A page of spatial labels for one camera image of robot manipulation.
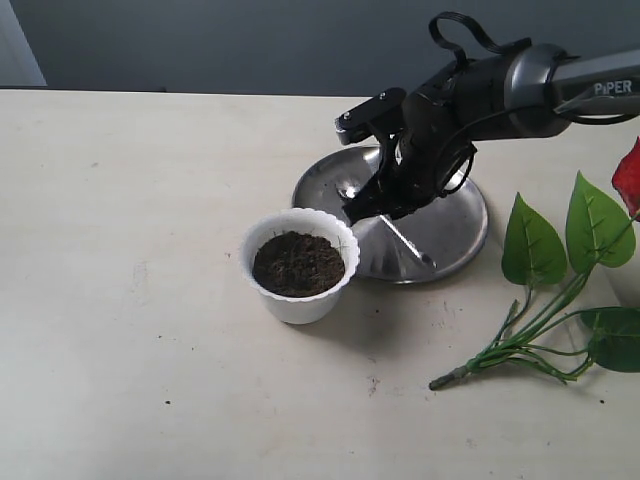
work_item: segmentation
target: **white pot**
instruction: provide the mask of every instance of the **white pot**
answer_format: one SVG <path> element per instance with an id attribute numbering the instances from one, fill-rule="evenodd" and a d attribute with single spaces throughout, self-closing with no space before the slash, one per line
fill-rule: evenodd
<path id="1" fill-rule="evenodd" d="M 345 273 L 331 289 L 312 297 L 283 297 L 266 290 L 253 278 L 253 261 L 258 250 L 274 236 L 290 231 L 322 236 L 338 249 Z M 315 322 L 331 311 L 359 261 L 360 248 L 351 229 L 335 216 L 310 208 L 292 208 L 262 219 L 246 233 L 240 250 L 244 276 L 260 292 L 267 309 L 283 322 L 298 325 Z"/>

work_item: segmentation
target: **table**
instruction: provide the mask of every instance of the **table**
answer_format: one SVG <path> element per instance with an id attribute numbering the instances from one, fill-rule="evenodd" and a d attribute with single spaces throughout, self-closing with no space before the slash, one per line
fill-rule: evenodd
<path id="1" fill-rule="evenodd" d="M 632 375 L 427 383 L 521 295 L 499 270 L 516 190 L 560 228 L 576 170 L 612 193 L 640 124 L 479 145 L 491 233 L 464 272 L 356 281 L 289 327 L 236 252 L 358 101 L 0 92 L 3 478 L 635 478 Z M 598 270 L 579 304 L 633 302 L 637 273 Z"/>

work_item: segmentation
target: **soil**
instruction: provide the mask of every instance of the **soil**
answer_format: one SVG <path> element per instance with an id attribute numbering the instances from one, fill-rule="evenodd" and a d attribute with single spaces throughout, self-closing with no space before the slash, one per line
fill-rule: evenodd
<path id="1" fill-rule="evenodd" d="M 253 265 L 253 276 L 262 287 L 293 298 L 329 290 L 344 272 L 344 261 L 329 240 L 297 232 L 269 240 L 258 250 Z"/>

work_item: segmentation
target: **artificial plant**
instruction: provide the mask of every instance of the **artificial plant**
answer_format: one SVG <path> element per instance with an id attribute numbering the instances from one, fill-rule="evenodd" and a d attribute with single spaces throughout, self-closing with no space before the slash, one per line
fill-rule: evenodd
<path id="1" fill-rule="evenodd" d="M 553 226 L 520 194 L 516 195 L 505 235 L 502 272 L 508 281 L 524 287 L 525 299 L 513 302 L 486 348 L 432 381 L 431 390 L 501 364 L 526 367 L 565 384 L 576 381 L 594 364 L 620 372 L 640 372 L 640 308 L 615 306 L 566 312 L 594 268 L 617 268 L 634 255 L 633 222 L 640 219 L 640 138 L 618 165 L 612 184 L 627 206 L 628 215 L 578 172 L 566 218 L 566 253 Z M 566 280 L 569 265 L 573 273 Z M 549 285 L 562 286 L 548 303 L 532 313 L 534 292 Z M 574 317 L 591 333 L 586 345 L 565 351 L 536 343 L 542 335 Z M 581 362 L 566 371 L 554 365 L 553 358 L 558 356 L 579 357 Z"/>

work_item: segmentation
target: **metal tray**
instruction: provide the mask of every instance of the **metal tray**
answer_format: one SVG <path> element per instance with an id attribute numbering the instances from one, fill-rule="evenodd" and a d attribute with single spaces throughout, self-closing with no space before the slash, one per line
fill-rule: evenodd
<path id="1" fill-rule="evenodd" d="M 348 224 L 337 188 L 364 185 L 377 170 L 378 152 L 377 146 L 358 146 L 321 159 L 298 181 L 292 205 L 323 210 Z M 461 177 L 462 173 L 456 174 L 452 183 Z M 467 265 L 484 246 L 489 215 L 482 193 L 469 179 L 455 194 L 393 223 L 433 258 L 437 267 L 420 262 L 380 218 L 371 218 L 352 226 L 360 244 L 357 276 L 393 283 L 431 282 L 449 276 Z"/>

